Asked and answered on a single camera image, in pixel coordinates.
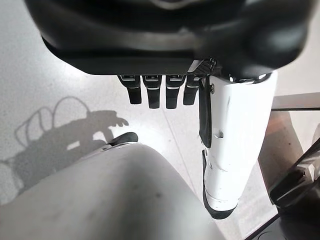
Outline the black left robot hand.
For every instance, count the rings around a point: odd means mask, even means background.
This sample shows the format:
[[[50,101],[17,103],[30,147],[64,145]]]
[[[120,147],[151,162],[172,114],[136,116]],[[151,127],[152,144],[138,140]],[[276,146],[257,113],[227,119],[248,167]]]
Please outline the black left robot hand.
[[[216,75],[293,62],[316,0],[27,0],[48,50],[90,75]]]

